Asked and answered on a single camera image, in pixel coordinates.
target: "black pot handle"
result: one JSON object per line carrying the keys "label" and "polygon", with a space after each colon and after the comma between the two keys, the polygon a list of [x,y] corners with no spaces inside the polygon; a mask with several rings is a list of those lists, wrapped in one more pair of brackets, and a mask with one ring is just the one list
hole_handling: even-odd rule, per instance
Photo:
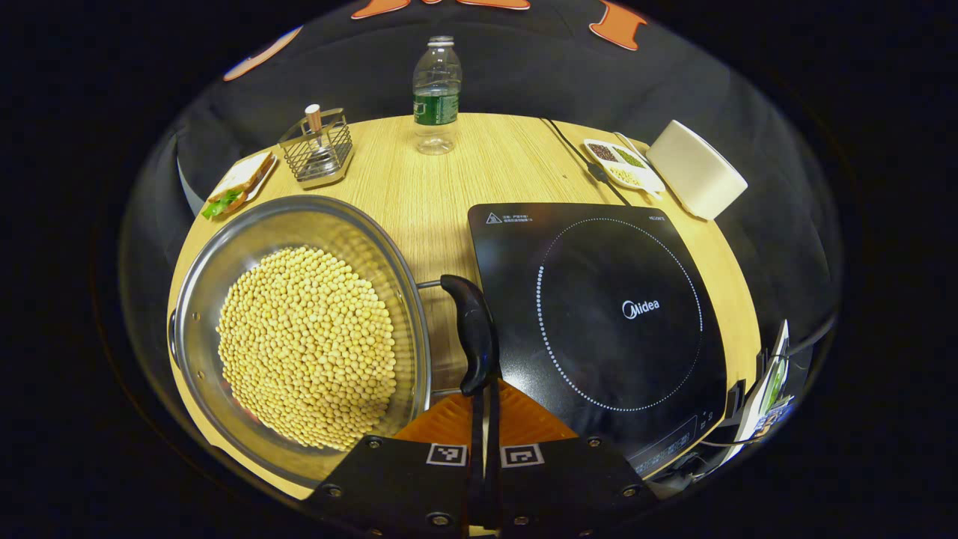
{"label": "black pot handle", "polygon": [[456,275],[443,275],[439,285],[456,302],[459,342],[466,352],[466,376],[459,389],[466,397],[482,392],[499,377],[499,337],[486,298],[479,287]]}

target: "black power cord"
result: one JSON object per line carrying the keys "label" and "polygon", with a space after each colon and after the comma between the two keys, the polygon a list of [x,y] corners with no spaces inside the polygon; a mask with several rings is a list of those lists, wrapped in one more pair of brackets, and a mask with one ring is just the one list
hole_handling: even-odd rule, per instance
{"label": "black power cord", "polygon": [[569,145],[569,148],[571,148],[572,151],[575,152],[576,155],[579,156],[579,159],[581,159],[582,162],[585,163],[585,168],[588,169],[588,171],[589,171],[589,173],[590,173],[591,175],[593,175],[593,176],[594,176],[596,179],[598,179],[600,182],[602,182],[602,183],[604,183],[605,185],[607,185],[608,188],[612,190],[612,193],[615,193],[615,196],[618,197],[619,200],[622,201],[622,204],[625,204],[626,206],[631,206],[631,205],[632,205],[632,204],[628,203],[628,200],[626,200],[626,198],[622,196],[622,193],[619,193],[619,190],[616,189],[615,186],[612,185],[612,182],[610,182],[610,181],[608,180],[608,175],[605,173],[605,171],[603,170],[603,168],[600,167],[599,165],[597,165],[596,163],[593,163],[592,161],[589,161],[588,159],[586,159],[585,156],[582,155],[582,154],[579,152],[579,150],[578,150],[575,146],[572,145],[571,142],[569,142],[569,139],[565,138],[565,135],[562,134],[562,130],[559,129],[559,126],[557,126],[555,122],[553,122],[552,120],[550,120],[550,119],[548,119],[548,118],[542,118],[542,119],[545,120],[546,122],[549,122],[550,124],[552,124],[552,127],[556,129],[556,133],[558,133],[559,136],[562,138],[562,140],[565,141],[565,144],[568,144],[568,145]]}

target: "bread slice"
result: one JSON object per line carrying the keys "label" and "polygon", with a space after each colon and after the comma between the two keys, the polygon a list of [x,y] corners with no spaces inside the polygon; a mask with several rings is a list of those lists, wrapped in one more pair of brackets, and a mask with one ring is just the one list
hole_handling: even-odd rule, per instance
{"label": "bread slice", "polygon": [[276,157],[272,152],[263,152],[233,165],[223,176],[223,180],[213,190],[213,193],[206,198],[206,201],[216,202],[222,199],[226,193],[236,189],[248,193],[262,180],[263,175],[269,170],[275,159]]}

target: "round wooden table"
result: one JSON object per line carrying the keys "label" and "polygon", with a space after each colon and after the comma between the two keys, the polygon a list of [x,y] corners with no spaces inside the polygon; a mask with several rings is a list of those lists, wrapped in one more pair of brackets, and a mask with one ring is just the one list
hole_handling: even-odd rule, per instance
{"label": "round wooden table", "polygon": [[[279,197],[308,193],[341,199],[356,206],[392,237],[417,282],[438,279],[443,273],[479,282],[467,223],[467,211],[474,204],[621,204],[608,187],[586,171],[584,163],[544,120],[462,113],[459,124],[456,149],[439,156],[416,151],[411,116],[351,124],[355,157],[345,178],[333,185],[306,191],[297,185],[282,160],[283,151],[278,146],[268,149],[280,157],[280,163],[254,200],[224,220],[213,222],[197,216],[173,272],[167,315],[175,307],[187,269],[213,234],[244,210]],[[563,122],[557,124],[583,154],[585,138],[620,143],[614,134],[606,131]],[[633,144],[641,152],[648,148],[641,142],[633,141]],[[629,189],[619,188],[619,191],[632,205],[658,208],[672,221],[692,254],[712,300],[725,352],[728,386],[731,388],[738,380],[745,380],[745,386],[751,387],[756,376],[755,357],[760,349],[758,320],[745,278],[719,227],[715,222],[686,212],[671,192],[662,193],[663,199],[656,200]],[[465,373],[466,357],[456,333],[455,308],[439,288],[424,289],[420,294],[429,326],[432,389],[457,387]],[[221,440],[220,436],[189,398],[190,393],[172,357],[171,368],[197,427],[214,445],[228,446],[225,441],[216,443]],[[264,477],[255,463],[235,450],[222,448]],[[658,469],[670,463],[665,462]],[[280,483],[270,482],[288,493],[302,489],[276,479]]]}

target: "metal pen holder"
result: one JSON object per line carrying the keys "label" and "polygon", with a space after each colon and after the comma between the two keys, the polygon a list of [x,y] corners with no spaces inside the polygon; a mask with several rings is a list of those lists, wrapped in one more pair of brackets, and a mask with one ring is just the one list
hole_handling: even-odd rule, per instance
{"label": "metal pen holder", "polygon": [[353,160],[353,139],[342,108],[320,116],[322,128],[313,132],[302,118],[280,138],[286,164],[303,189],[339,181]]}

